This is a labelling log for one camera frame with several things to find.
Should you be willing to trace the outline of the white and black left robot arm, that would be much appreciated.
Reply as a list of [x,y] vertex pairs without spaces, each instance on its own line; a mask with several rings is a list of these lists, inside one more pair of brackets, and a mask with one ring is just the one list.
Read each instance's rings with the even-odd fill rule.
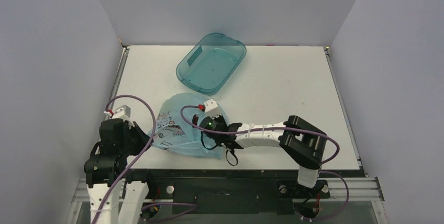
[[144,153],[149,137],[134,121],[109,119],[84,164],[91,223],[137,223],[144,198],[155,194],[147,174],[130,171],[129,156]]

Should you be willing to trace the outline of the light blue plastic bag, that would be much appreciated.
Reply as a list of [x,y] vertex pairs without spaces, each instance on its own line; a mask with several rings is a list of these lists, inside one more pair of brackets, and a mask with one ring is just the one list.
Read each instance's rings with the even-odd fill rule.
[[165,100],[156,119],[152,146],[180,155],[220,160],[223,148],[211,150],[214,140],[201,139],[201,131],[186,123],[180,113],[184,106],[197,106],[207,100],[208,97],[193,93],[176,94]]

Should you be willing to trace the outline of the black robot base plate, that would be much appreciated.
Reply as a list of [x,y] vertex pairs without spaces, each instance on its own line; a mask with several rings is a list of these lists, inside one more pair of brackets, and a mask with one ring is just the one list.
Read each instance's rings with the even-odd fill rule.
[[297,170],[166,170],[132,169],[128,185],[147,182],[145,201],[197,205],[197,214],[292,214],[300,204],[329,199],[326,180],[313,189],[297,183]]

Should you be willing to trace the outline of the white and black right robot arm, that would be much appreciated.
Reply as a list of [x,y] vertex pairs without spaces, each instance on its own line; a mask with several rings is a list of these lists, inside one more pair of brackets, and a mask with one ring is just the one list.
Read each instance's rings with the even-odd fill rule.
[[228,125],[223,116],[207,116],[197,128],[214,140],[217,147],[231,154],[235,149],[252,147],[283,149],[299,165],[296,191],[309,196],[316,190],[327,138],[324,132],[299,116],[289,116],[284,122],[264,126]]

